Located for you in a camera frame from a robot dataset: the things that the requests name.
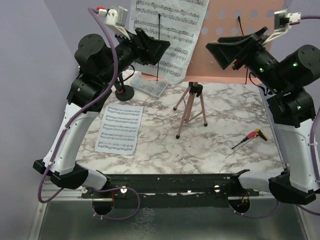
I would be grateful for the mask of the sheet music page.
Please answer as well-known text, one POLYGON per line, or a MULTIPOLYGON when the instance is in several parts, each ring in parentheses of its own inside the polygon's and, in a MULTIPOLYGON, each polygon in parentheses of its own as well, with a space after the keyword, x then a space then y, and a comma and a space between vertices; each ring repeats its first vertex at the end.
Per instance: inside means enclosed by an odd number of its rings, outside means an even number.
POLYGON ((181 83, 187 74, 208 9, 207 0, 133 0, 129 29, 141 28, 155 39, 170 42, 156 65, 134 63, 136 71, 181 83))
POLYGON ((94 150, 98 153, 132 155, 138 142, 143 110, 143 106, 107 105, 94 150))

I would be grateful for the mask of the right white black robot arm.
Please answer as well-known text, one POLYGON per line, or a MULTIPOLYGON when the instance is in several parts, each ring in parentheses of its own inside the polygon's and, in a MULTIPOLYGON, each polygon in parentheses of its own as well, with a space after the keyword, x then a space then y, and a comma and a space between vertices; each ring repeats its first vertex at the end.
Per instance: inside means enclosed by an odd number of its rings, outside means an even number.
POLYGON ((320 160, 315 130, 320 113, 305 87, 320 77, 320 51, 305 44, 282 61, 265 48, 267 28, 244 36, 221 37, 206 49, 222 69, 246 67, 271 92, 267 100, 278 145, 288 167, 281 173, 242 172, 229 189, 240 196, 247 189, 271 193, 279 202, 307 205, 320 192, 320 160))

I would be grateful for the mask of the pink music stand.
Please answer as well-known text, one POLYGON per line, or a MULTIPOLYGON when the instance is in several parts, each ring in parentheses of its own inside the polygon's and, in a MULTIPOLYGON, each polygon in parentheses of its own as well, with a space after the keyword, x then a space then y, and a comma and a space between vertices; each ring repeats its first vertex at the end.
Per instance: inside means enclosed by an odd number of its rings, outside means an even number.
POLYGON ((251 10, 266 13, 277 0, 259 4, 252 0, 137 0, 134 26, 151 38, 151 52, 161 54, 156 65, 141 67, 152 79, 160 76, 171 84, 237 83, 239 77, 224 73, 228 66, 239 69, 255 51, 263 48, 267 28, 247 35, 221 37, 217 30, 240 26, 239 16, 251 10))

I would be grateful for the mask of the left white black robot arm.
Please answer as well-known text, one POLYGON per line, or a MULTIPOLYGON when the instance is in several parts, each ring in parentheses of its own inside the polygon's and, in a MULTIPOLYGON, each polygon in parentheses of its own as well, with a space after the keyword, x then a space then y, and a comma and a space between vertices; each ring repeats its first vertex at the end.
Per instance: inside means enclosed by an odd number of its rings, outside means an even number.
POLYGON ((71 84, 62 124, 50 151, 33 163, 42 175, 49 175, 57 187, 93 189, 97 196, 106 197, 111 190, 108 177, 85 168, 76 162, 78 150, 86 132, 98 116, 109 95, 114 80, 133 62, 156 65, 171 45, 167 40, 148 36, 141 28, 119 37, 115 49, 107 47, 104 39, 95 33, 84 36, 74 54, 80 68, 71 84))

